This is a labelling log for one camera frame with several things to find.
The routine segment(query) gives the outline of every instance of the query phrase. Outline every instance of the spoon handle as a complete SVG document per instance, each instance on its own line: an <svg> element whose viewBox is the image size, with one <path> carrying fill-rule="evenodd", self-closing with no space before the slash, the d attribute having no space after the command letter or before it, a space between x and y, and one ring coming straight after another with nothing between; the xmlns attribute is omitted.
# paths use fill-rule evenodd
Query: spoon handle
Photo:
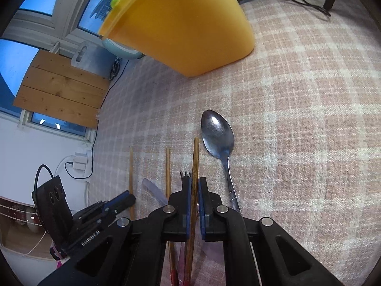
<svg viewBox="0 0 381 286"><path fill-rule="evenodd" d="M238 198L236 195L236 190L234 189L232 177L230 175L230 167L229 167L229 157L225 160L222 160L222 164L224 166L225 174L226 174L226 180L227 180L227 188L229 190L229 197L230 202L232 204L232 208L236 210L239 214L242 215L242 211L238 204Z"/></svg>

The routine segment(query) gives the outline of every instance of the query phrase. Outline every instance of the spoon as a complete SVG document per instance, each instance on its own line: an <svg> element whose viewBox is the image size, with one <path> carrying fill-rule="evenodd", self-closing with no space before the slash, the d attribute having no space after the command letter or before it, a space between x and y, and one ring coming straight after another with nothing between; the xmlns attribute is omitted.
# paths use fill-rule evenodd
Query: spoon
<svg viewBox="0 0 381 286"><path fill-rule="evenodd" d="M222 161L232 208L242 215L229 168L229 156L234 148L234 134L232 128L220 114L212 110L207 110L202 113L201 134L208 152L213 157Z"/></svg>

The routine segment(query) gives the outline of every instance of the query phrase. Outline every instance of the metal screw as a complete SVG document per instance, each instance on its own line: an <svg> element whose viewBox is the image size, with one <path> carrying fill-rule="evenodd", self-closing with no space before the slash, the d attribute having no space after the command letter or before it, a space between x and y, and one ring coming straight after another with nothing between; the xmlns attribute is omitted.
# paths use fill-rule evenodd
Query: metal screw
<svg viewBox="0 0 381 286"><path fill-rule="evenodd" d="M225 206L225 205L219 205L218 207L217 207L217 212L218 213L226 213L227 211L229 210L229 208L227 207L227 206Z"/></svg>
<svg viewBox="0 0 381 286"><path fill-rule="evenodd" d="M261 223L266 227L270 227L273 225L274 221L270 217L264 217L261 219Z"/></svg>
<svg viewBox="0 0 381 286"><path fill-rule="evenodd" d="M130 221L129 221L128 218L126 218L126 217L122 217L122 218L119 218L119 219L117 220L117 225L118 225L119 227L125 227L125 226L127 226L129 223L130 223Z"/></svg>
<svg viewBox="0 0 381 286"><path fill-rule="evenodd" d="M166 205L165 207L163 207L163 211L164 213L173 213L175 211L175 207L172 206L172 205Z"/></svg>

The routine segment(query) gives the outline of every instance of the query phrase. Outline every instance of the wooden chopstick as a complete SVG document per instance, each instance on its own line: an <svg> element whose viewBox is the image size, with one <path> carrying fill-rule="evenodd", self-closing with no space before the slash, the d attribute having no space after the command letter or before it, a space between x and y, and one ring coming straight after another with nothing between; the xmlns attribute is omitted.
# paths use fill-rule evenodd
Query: wooden chopstick
<svg viewBox="0 0 381 286"><path fill-rule="evenodd" d="M165 149L165 194L169 199L171 195L171 153L170 149ZM173 242L168 242L168 253L169 253L169 265L171 273L171 283L172 286L179 286L179 277L176 270L176 252L175 244Z"/></svg>
<svg viewBox="0 0 381 286"><path fill-rule="evenodd" d="M133 186L133 170L134 170L134 151L132 147L130 147L130 175L128 178L128 185L130 189L130 194L134 194L134 186ZM134 206L130 207L130 219L135 220L135 208Z"/></svg>
<svg viewBox="0 0 381 286"><path fill-rule="evenodd" d="M193 144L192 194L190 197L190 234L185 251L185 272L183 286L190 286L191 284L194 237L196 230L197 189L199 183L199 143L200 139L195 137Z"/></svg>

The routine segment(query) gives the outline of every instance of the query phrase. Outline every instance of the yellow plastic container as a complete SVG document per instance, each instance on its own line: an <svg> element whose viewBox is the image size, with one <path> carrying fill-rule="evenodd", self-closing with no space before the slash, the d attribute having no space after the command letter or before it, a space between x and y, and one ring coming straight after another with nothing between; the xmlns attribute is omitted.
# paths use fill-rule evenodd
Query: yellow plastic container
<svg viewBox="0 0 381 286"><path fill-rule="evenodd" d="M255 44L237 0L120 0L99 34L188 77L239 60Z"/></svg>

